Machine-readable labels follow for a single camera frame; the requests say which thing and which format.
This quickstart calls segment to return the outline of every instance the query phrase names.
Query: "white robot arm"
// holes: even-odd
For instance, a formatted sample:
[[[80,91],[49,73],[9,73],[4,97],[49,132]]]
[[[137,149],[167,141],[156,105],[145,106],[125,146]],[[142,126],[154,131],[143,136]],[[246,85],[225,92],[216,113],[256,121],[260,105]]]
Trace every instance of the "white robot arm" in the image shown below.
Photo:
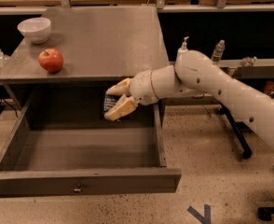
[[[274,99],[232,78],[210,58],[185,45],[178,49],[175,66],[141,72],[110,88],[107,94],[122,97],[105,117],[119,119],[138,104],[150,105],[193,90],[211,94],[274,149]]]

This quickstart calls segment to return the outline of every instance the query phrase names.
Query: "white bowl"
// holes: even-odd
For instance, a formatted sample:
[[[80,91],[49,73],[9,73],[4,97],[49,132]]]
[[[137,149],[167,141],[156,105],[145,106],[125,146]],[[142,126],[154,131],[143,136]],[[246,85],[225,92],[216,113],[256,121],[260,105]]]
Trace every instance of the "white bowl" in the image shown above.
[[[22,21],[17,26],[24,37],[34,43],[43,43],[48,40],[51,33],[51,21],[47,18],[32,18]]]

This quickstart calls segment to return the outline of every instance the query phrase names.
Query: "wire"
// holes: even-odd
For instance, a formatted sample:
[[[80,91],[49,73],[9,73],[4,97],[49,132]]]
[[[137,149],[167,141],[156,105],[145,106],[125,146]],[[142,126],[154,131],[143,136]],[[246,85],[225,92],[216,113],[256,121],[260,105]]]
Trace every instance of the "wire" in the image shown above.
[[[13,105],[11,105],[8,101],[6,101],[5,99],[2,99],[8,106],[10,106],[12,109],[14,109],[14,111],[15,111],[15,115],[16,115],[16,117],[18,117],[18,113],[17,113],[17,110],[16,110],[16,108],[13,106]]]

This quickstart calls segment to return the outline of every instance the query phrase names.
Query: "speckled floor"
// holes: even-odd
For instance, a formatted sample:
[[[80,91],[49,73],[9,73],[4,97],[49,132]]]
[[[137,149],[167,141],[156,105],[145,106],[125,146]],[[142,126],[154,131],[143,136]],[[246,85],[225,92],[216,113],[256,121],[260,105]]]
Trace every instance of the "speckled floor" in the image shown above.
[[[182,170],[176,193],[3,198],[0,224],[265,223],[257,208],[274,206],[271,148],[254,133],[245,133],[253,155],[244,160],[219,105],[171,104],[163,138],[168,167]],[[0,150],[16,120],[7,106],[0,116]]]

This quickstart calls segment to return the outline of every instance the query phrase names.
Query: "apple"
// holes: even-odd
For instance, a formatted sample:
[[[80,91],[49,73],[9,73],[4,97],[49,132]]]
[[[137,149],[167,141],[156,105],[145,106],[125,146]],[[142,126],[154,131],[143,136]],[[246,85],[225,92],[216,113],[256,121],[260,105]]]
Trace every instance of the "apple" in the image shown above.
[[[55,73],[62,69],[63,57],[56,49],[44,49],[38,56],[38,62],[48,72]]]

